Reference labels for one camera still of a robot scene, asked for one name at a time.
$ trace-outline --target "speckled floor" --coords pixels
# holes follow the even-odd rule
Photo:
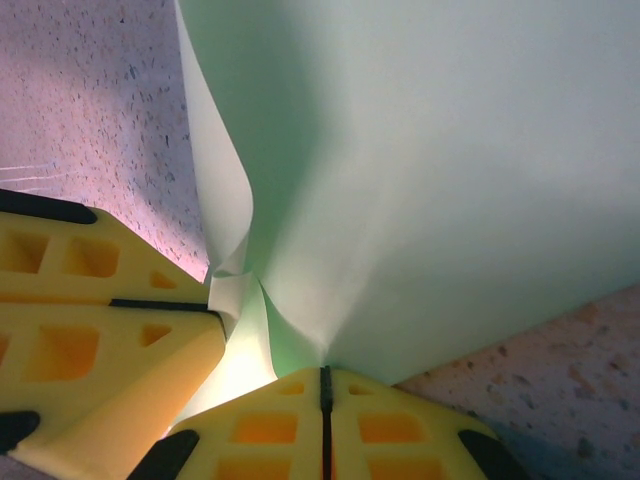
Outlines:
[[[198,279],[169,0],[0,2],[0,187],[109,210]],[[401,388],[478,415],[535,478],[640,478],[640,286]],[[0,479],[43,479],[0,460]]]

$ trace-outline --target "rectangular cutout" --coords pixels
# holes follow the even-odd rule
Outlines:
[[[231,436],[235,443],[293,443],[298,417],[292,413],[249,413],[241,416]]]
[[[7,333],[0,333],[0,367],[2,367],[2,361],[4,360],[4,356],[9,350],[9,342],[11,341],[11,337]]]
[[[449,480],[438,459],[371,458],[371,480]]]
[[[28,382],[77,380],[92,369],[100,334],[92,327],[41,326],[23,373]]]
[[[120,249],[98,239],[73,238],[67,248],[63,273],[86,277],[111,277],[118,268]]]
[[[0,270],[38,273],[49,237],[28,232],[0,235]]]
[[[417,443],[425,441],[418,419],[406,413],[366,413],[358,417],[364,443]]]
[[[222,458],[212,480],[289,480],[290,470],[286,458]]]

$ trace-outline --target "black groove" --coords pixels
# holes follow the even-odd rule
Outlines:
[[[329,366],[320,369],[320,410],[322,410],[322,480],[331,480],[333,386]]]
[[[98,221],[96,214],[80,203],[3,189],[0,189],[0,212],[80,225]]]

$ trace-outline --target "pink speckled surface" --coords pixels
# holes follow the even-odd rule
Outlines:
[[[173,3],[0,3],[0,187],[109,210],[207,268]],[[540,479],[640,478],[640,287],[400,388],[473,411]],[[44,479],[0,459],[0,479]]]
[[[207,268],[173,3],[0,4],[0,187],[108,209]]]

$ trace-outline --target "yellow foam block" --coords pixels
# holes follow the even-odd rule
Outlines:
[[[153,475],[154,479],[178,480],[319,479],[322,460],[319,398],[319,370],[294,373],[176,425],[168,439],[193,432],[199,437],[195,448],[185,452],[188,461],[177,477],[166,471],[156,474],[139,469],[130,478]],[[168,452],[167,456],[171,455],[176,455],[175,449]]]
[[[323,452],[333,480],[527,478],[474,418],[345,371],[321,388],[307,369],[176,425],[129,480],[328,479]]]
[[[126,478],[223,351],[207,313],[0,303],[0,417],[40,415],[9,455],[64,480]]]
[[[206,286],[125,225],[102,210],[78,207],[95,222],[0,211],[0,302],[108,304],[124,297],[207,303]]]
[[[335,470],[340,479],[485,480],[458,433],[480,421],[351,372],[333,370]]]

